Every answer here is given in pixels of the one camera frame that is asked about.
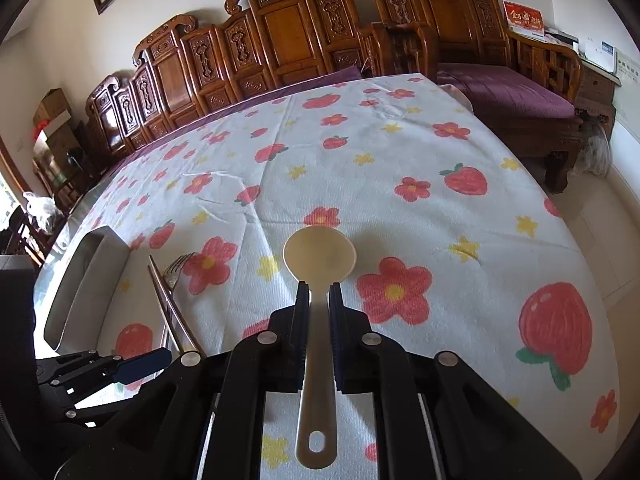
plastic bag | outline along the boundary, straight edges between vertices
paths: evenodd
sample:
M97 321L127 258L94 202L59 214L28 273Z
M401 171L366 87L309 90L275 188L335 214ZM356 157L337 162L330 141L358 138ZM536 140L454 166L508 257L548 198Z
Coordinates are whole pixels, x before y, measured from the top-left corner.
M607 176L611 167L611 149L607 134L598 118L586 117L580 127L584 135L584 147L578 154L571 175L579 175L585 171L597 176Z
M53 199L36 196L31 191L23 193L22 196L27 199L27 213L35 217L38 227L47 235L53 234L56 220L63 216Z

spoon head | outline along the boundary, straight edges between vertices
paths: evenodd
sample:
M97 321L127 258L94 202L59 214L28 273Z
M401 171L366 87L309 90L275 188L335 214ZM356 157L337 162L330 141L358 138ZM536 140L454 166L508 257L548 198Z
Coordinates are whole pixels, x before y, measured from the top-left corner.
M293 233L284 244L284 263L299 282L324 287L346 278L356 264L356 249L340 231L315 225Z

beige spoon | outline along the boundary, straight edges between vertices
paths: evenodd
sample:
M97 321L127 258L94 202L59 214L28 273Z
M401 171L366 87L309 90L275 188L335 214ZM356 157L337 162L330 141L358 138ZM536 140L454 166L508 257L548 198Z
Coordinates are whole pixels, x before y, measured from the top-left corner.
M353 270L356 249L340 231L311 226L293 233L283 254L289 272L299 282L306 282L311 291L296 457L309 469L322 469L338 455L334 360L326 297L332 283L341 282Z

metal screw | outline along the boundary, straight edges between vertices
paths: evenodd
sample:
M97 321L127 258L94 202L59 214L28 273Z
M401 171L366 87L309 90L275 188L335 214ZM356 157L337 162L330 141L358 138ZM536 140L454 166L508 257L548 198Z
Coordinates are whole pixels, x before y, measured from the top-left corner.
M364 336L362 336L362 342L365 345L376 346L382 343L382 337L380 334L376 334L375 332L367 332Z
M198 364L200 362L200 354L198 354L197 352L187 352L186 354L183 354L182 357L180 358L180 362L184 365L184 366L195 366L196 364Z
M442 352L438 355L438 361L442 366L455 366L458 364L458 356L453 352Z
M278 335L270 330L265 330L258 334L258 343L263 345L270 345L278 340Z

green leaf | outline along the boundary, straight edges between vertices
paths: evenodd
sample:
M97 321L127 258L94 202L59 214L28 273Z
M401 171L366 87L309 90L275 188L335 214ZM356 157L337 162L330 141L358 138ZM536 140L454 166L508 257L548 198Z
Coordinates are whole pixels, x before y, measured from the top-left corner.
M527 347L521 348L516 352L516 357L528 365L540 365L549 361L549 356L540 355L532 352Z
M571 386L571 376L558 368L555 361L549 361L549 369L551 370L551 376L553 377L558 390L564 392L569 386Z

